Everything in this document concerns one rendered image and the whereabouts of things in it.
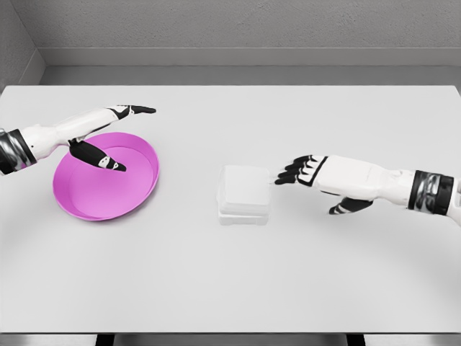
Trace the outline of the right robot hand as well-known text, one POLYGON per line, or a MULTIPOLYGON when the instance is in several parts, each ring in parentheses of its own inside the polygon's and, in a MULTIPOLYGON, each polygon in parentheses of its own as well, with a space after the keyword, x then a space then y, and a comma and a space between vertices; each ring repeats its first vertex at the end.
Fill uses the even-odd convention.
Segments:
POLYGON ((356 213, 378 199, 380 174, 375 164, 342 156, 306 155, 293 160, 277 175, 276 185, 297 184, 314 188, 341 200, 330 215, 356 213))

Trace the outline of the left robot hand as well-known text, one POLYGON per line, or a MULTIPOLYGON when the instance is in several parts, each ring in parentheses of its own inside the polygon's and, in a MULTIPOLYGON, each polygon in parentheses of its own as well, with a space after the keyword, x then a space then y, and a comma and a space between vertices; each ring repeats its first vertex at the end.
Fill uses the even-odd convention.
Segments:
POLYGON ((117 162, 100 148, 86 142, 89 134, 106 128, 128 115, 153 114, 156 109, 138 105, 116 105, 98 108, 70 117, 55 125, 59 143, 69 146, 70 154, 93 167, 125 172, 126 166, 117 162))

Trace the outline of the white lidded box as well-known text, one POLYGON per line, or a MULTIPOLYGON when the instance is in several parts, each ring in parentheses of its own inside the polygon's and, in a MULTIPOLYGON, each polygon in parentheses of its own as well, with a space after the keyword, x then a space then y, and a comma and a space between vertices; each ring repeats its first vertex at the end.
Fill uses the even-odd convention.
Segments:
POLYGON ((216 199, 221 225, 266 225, 271 204, 269 170, 225 165, 220 170, 216 199))

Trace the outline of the pink round plate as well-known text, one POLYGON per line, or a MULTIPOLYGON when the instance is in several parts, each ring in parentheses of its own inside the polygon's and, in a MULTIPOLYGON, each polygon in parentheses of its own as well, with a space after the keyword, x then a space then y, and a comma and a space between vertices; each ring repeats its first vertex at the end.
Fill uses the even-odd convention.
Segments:
POLYGON ((67 153, 53 177, 53 193, 67 213, 88 221, 122 216, 141 205, 159 176, 152 145, 129 133, 103 133, 87 140, 127 167, 125 172, 96 168, 67 153))

